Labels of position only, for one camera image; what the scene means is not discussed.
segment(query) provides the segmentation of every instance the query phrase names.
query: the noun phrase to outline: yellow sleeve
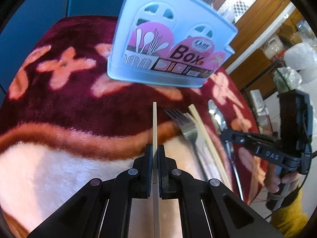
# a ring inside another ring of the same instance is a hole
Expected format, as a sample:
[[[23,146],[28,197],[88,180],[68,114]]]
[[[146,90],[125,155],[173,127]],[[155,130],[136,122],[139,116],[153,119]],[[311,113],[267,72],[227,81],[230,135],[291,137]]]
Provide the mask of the yellow sleeve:
[[[292,204],[280,208],[272,214],[270,224],[278,229],[285,238],[296,237],[308,222],[307,215],[302,213],[302,197],[303,193],[300,190]]]

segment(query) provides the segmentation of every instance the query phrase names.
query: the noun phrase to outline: blanket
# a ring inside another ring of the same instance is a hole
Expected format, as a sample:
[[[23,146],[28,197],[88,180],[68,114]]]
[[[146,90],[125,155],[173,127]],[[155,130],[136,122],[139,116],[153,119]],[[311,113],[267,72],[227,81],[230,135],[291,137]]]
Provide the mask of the blanket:
[[[16,237],[36,226],[92,178],[107,180],[132,167],[152,142],[152,102],[158,105],[158,143],[178,168],[202,179],[192,148],[164,113],[194,104],[237,193],[207,102],[213,99],[229,127],[257,132],[235,84],[220,68],[201,88],[112,80],[107,57],[117,18],[60,20],[37,43],[16,74],[0,109],[0,206]],[[234,146],[246,203],[263,185],[266,164]],[[161,202],[162,237],[181,237],[178,204]],[[151,237],[151,205],[133,201],[129,237]]]

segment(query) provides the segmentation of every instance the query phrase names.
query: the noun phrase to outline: white blanket area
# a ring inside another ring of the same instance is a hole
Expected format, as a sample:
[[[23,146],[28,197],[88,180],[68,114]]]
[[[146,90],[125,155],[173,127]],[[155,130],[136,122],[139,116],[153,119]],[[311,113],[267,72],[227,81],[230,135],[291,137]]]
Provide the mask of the white blanket area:
[[[191,146],[182,136],[164,144],[178,168],[202,179]],[[32,231],[93,178],[108,180],[133,165],[134,159],[102,161],[76,157],[44,145],[18,143],[0,154],[0,205]],[[160,202],[162,238],[181,238],[177,200]],[[130,238],[153,236],[152,200],[134,199]]]

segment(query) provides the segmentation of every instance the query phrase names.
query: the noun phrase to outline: fork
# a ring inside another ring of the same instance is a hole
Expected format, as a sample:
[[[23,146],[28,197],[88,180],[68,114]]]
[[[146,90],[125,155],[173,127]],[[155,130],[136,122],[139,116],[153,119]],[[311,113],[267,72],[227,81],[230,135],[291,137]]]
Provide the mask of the fork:
[[[198,130],[196,128],[195,123],[178,109],[168,108],[168,109],[164,109],[164,111],[177,124],[182,134],[184,135],[185,139],[187,139],[191,143],[197,162],[201,169],[202,175],[205,181],[208,181],[207,174],[204,170],[204,167],[202,166],[202,162],[198,156],[197,149],[196,149],[196,140],[198,137]]]

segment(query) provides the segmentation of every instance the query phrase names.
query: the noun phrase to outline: hand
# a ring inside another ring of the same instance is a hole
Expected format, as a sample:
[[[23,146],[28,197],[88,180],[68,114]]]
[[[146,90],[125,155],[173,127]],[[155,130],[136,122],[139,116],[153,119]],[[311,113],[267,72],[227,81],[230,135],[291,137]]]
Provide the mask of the hand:
[[[269,163],[267,166],[267,173],[265,175],[264,185],[270,193],[279,191],[281,183],[290,183],[288,194],[294,191],[300,181],[301,174],[298,172],[291,172],[283,176],[281,179],[275,174],[276,165]]]

